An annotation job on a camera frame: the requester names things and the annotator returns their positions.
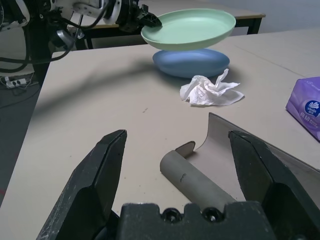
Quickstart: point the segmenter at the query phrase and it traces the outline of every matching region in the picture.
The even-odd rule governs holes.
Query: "table surface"
[[[141,4],[146,4],[149,6],[149,11],[156,16],[162,14],[170,13],[173,11],[183,10],[183,9],[194,9],[194,8],[203,8],[203,9],[218,9],[223,10],[227,13],[232,14],[237,20],[240,19],[255,19],[255,18],[264,18],[266,15],[264,13],[253,12],[245,9],[236,9],[228,6],[206,2],[205,0],[141,0]],[[79,22],[80,14],[74,13],[72,15],[71,21],[74,23]],[[96,19],[90,16],[84,16],[82,20],[83,26],[88,26],[92,24]],[[105,22],[101,20],[97,28],[106,27]],[[117,27],[118,25],[109,25],[109,27]]]
[[[117,213],[128,202],[183,210],[188,200],[159,164],[188,141],[198,147],[204,142],[209,112],[319,169],[319,143],[285,110],[297,79],[320,76],[311,64],[320,62],[311,51],[319,48],[319,37],[320,29],[288,31],[229,37],[213,46],[230,58],[225,81],[241,83],[236,90],[245,94],[223,107],[181,101],[180,87],[190,79],[156,70],[152,56],[158,50],[149,45],[75,51],[51,63],[0,208],[1,238],[34,240],[75,167],[119,129],[128,138]]]

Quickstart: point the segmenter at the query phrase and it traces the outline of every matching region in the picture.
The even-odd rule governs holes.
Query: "electrical outlet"
[[[27,85],[27,81],[25,78],[22,78],[19,80],[14,80],[14,81],[10,81],[10,80],[7,81],[7,79],[6,79],[6,86],[9,89],[18,88],[18,87],[25,86],[25,85]]]

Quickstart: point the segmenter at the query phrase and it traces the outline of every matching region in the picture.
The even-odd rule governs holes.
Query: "logo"
[[[318,101],[308,101],[304,107],[307,114],[318,117],[320,114],[320,103]]]

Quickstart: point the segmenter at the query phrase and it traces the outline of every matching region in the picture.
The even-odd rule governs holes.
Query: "gray cardboard tube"
[[[162,174],[191,202],[203,210],[215,207],[221,212],[225,205],[236,202],[175,150],[167,153],[160,163]]]

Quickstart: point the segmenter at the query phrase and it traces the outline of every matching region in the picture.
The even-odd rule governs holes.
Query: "power strip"
[[[4,79],[5,79],[6,87],[9,89],[14,89],[14,88],[18,88],[18,87],[27,85],[27,80],[25,78],[10,81],[9,77],[6,76]]]

